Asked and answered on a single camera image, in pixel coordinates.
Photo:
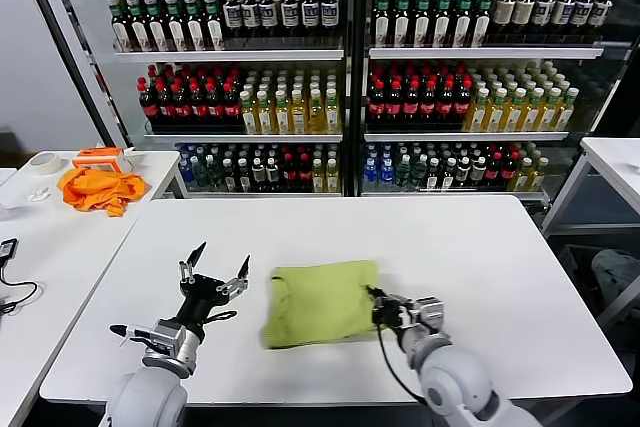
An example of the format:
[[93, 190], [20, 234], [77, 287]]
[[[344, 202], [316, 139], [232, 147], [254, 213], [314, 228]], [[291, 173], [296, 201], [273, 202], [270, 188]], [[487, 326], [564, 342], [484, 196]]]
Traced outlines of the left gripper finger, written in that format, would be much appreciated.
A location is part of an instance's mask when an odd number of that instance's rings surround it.
[[223, 296], [239, 296], [248, 288], [248, 273], [249, 273], [250, 256], [247, 255], [237, 275], [218, 286], [216, 291]]
[[205, 247], [206, 243], [203, 242], [189, 254], [186, 260], [179, 262], [182, 283], [195, 283], [194, 268], [204, 252]]

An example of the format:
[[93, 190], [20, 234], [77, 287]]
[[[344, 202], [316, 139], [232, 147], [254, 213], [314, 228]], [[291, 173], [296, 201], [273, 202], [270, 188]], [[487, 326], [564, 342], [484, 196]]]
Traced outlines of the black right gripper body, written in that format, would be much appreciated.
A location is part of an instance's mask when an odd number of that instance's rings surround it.
[[382, 322], [373, 324], [376, 327], [386, 327], [398, 333], [416, 325], [416, 318], [413, 311], [414, 303], [411, 308], [382, 309]]

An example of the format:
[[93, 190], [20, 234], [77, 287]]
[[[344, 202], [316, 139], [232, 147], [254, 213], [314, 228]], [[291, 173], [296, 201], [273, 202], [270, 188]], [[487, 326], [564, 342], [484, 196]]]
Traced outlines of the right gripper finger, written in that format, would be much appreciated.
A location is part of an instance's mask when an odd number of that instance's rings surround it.
[[373, 302], [375, 309], [411, 308], [413, 301], [399, 294], [387, 293], [379, 287], [366, 285], [367, 294]]
[[382, 308], [384, 305], [384, 292], [381, 289], [368, 289], [367, 293], [372, 302], [372, 322], [381, 323]]

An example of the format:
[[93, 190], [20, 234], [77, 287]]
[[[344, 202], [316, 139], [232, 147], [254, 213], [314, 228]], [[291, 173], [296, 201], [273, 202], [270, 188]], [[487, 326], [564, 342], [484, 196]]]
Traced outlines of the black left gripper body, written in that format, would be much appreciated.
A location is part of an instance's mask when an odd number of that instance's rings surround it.
[[202, 343], [205, 339], [204, 326], [215, 321], [229, 320], [234, 317], [234, 311], [211, 314], [214, 307], [230, 303], [230, 296], [220, 295], [216, 291], [216, 288], [225, 282], [201, 274], [194, 274], [194, 277], [194, 284], [180, 282], [184, 300], [174, 316], [174, 321], [195, 334]]

